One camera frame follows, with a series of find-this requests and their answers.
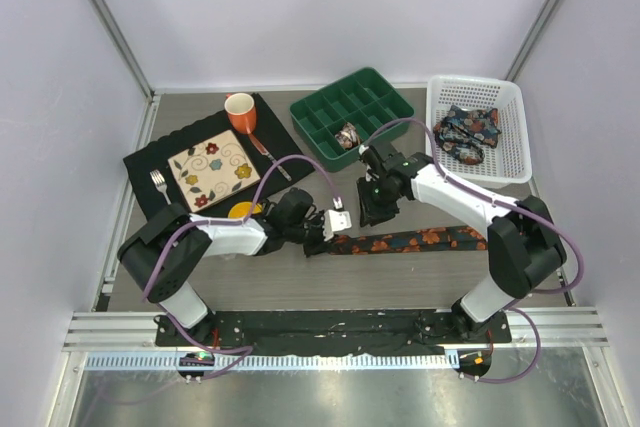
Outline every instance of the black placemat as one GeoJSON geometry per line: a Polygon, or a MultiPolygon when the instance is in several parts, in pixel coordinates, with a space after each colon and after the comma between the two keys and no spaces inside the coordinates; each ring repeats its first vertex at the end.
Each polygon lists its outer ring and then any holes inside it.
{"type": "MultiPolygon", "coordinates": [[[[294,140],[260,94],[253,94],[253,98],[256,101],[256,114],[258,117],[258,123],[254,132],[255,136],[276,159],[280,159],[285,155],[301,154],[302,152],[294,140]]],[[[136,199],[138,199],[138,204],[140,204],[140,208],[147,219],[153,217],[160,209],[167,205],[164,196],[158,192],[153,185],[149,173],[156,169],[162,172],[162,175],[164,175],[167,181],[167,194],[169,198],[172,202],[184,205],[188,211],[189,208],[169,168],[168,159],[185,149],[230,129],[233,130],[231,122],[229,122],[227,113],[222,110],[180,130],[176,130],[169,135],[161,137],[154,142],[150,142],[149,145],[143,149],[124,158],[124,165],[127,167],[127,172],[129,173],[133,193],[136,199]]],[[[236,133],[236,137],[260,173],[260,177],[263,177],[272,165],[269,159],[257,151],[248,136],[236,133]]],[[[300,160],[287,162],[283,167],[289,172],[292,181],[289,182],[278,170],[275,170],[262,190],[262,198],[266,198],[290,187],[313,171],[311,164],[300,160]]],[[[231,207],[235,204],[251,200],[257,188],[258,184],[238,192],[222,202],[198,212],[198,215],[227,217],[229,210],[231,210],[231,207]]]]}

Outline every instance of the white plastic basket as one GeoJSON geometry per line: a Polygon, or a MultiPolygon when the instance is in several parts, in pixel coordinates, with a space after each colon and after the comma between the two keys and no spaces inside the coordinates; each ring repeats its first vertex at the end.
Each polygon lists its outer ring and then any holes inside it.
{"type": "MultiPolygon", "coordinates": [[[[427,125],[447,115],[451,105],[462,109],[498,109],[498,147],[483,147],[484,162],[465,165],[438,147],[438,160],[451,172],[483,187],[498,189],[531,179],[531,152],[520,87],[512,82],[481,77],[436,75],[427,87],[427,125]]],[[[429,141],[426,152],[431,154],[429,141]]]]}

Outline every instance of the patterned cloth strip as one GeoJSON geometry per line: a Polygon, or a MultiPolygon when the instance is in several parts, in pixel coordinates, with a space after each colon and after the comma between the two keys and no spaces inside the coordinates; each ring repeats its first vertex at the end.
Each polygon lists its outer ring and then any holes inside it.
{"type": "Polygon", "coordinates": [[[498,146],[498,109],[462,110],[452,105],[447,116],[433,128],[436,142],[442,150],[463,164],[477,165],[484,161],[482,145],[498,146]]]}
{"type": "Polygon", "coordinates": [[[437,227],[364,237],[337,236],[327,243],[332,255],[487,250],[487,241],[471,227],[437,227]]]}

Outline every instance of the gray table surface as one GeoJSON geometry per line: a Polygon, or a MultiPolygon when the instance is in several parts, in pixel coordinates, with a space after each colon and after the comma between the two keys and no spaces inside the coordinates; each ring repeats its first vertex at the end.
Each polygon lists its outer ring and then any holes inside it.
{"type": "MultiPolygon", "coordinates": [[[[425,89],[405,89],[402,95],[424,120],[425,89]]],[[[279,116],[302,151],[311,155],[293,129],[289,106],[308,95],[305,91],[263,92],[262,96],[279,116]]],[[[196,120],[221,110],[224,94],[163,95],[152,139],[167,135],[196,120]]],[[[424,151],[424,134],[416,127],[394,142],[406,155],[424,151]]],[[[376,227],[358,227],[355,181],[363,167],[355,163],[331,174],[350,210],[354,228],[349,235],[370,235],[429,227],[460,225],[460,221],[437,207],[402,201],[400,214],[376,227]]],[[[331,195],[321,176],[311,174],[296,184],[307,190],[319,208],[331,205],[331,195]]],[[[500,193],[517,198],[529,194],[526,185],[512,185],[500,193]]],[[[277,200],[281,194],[274,195],[277,200]]],[[[129,224],[129,234],[145,223],[137,204],[129,224]]],[[[449,307],[473,288],[488,272],[485,252],[429,252],[368,256],[319,255],[305,258],[302,248],[287,244],[278,252],[260,259],[238,256],[232,260],[203,259],[189,282],[203,300],[217,310],[269,309],[377,309],[449,307]]],[[[555,276],[541,287],[557,287],[555,276]]],[[[155,310],[140,302],[140,289],[122,267],[118,269],[111,294],[110,311],[155,310]]],[[[536,295],[522,306],[564,306],[561,295],[536,295]]]]}

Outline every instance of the floral tile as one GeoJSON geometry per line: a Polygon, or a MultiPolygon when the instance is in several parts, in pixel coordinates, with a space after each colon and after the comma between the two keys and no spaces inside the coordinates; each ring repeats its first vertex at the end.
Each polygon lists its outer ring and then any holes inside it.
{"type": "Polygon", "coordinates": [[[206,209],[260,180],[231,130],[174,155],[169,166],[191,212],[206,209]]]}

